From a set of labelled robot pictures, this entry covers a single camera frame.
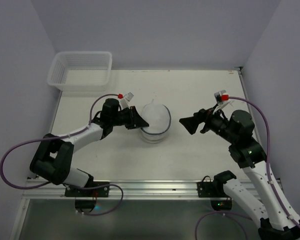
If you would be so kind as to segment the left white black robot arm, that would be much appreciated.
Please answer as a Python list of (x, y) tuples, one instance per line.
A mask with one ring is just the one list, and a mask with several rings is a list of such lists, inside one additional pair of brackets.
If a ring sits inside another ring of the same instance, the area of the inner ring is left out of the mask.
[(139, 115), (135, 106), (124, 108), (117, 99), (108, 98), (87, 126), (65, 136), (46, 134), (29, 169), (54, 185), (91, 189), (94, 177), (72, 167), (73, 155), (87, 145), (103, 140), (118, 126), (133, 130), (148, 127), (149, 124)]

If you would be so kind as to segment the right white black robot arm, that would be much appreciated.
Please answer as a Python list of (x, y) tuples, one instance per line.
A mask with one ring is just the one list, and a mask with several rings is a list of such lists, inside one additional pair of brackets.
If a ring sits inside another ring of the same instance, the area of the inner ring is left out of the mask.
[(229, 170), (215, 175), (212, 184), (218, 195), (227, 195), (239, 204), (256, 224), (262, 240), (300, 238), (300, 216), (284, 196), (273, 172), (267, 170), (267, 155), (253, 138), (255, 124), (247, 111), (236, 110), (226, 119), (221, 110), (201, 109), (179, 122), (191, 135), (203, 123), (202, 134), (212, 131), (230, 143), (230, 156), (248, 176), (259, 197), (246, 190)]

